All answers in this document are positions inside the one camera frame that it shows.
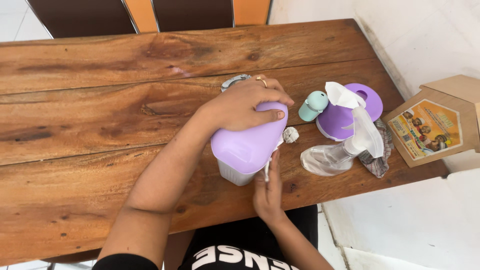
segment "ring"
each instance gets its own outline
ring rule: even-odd
[[[257,81],[262,81],[264,84],[265,84],[265,88],[267,88],[267,82],[265,80],[262,79],[262,77],[258,76]]]

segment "cardboard box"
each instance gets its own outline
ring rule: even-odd
[[[408,166],[480,152],[480,80],[457,75],[421,91],[382,118]]]

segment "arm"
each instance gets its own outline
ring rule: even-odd
[[[266,80],[271,89],[265,89],[261,81],[240,82],[204,104],[190,118],[138,178],[98,259],[130,253],[162,268],[172,212],[212,134],[219,128],[244,130],[285,116],[280,110],[256,112],[259,103],[293,104],[278,81]]]
[[[275,235],[285,258],[301,270],[333,270],[318,250],[288,219],[281,208],[282,181],[278,159],[280,150],[272,155],[268,170],[270,181],[265,183],[263,171],[255,176],[255,194],[253,206],[258,216],[267,224]]]

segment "photo of people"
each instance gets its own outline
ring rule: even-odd
[[[458,112],[426,99],[388,125],[414,160],[463,144]]]

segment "clear plastic spray bottle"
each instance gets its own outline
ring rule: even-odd
[[[382,136],[373,124],[368,112],[358,106],[352,110],[354,135],[337,145],[320,145],[305,150],[301,164],[309,172],[332,176],[352,167],[353,159],[368,150],[374,158],[384,154]]]

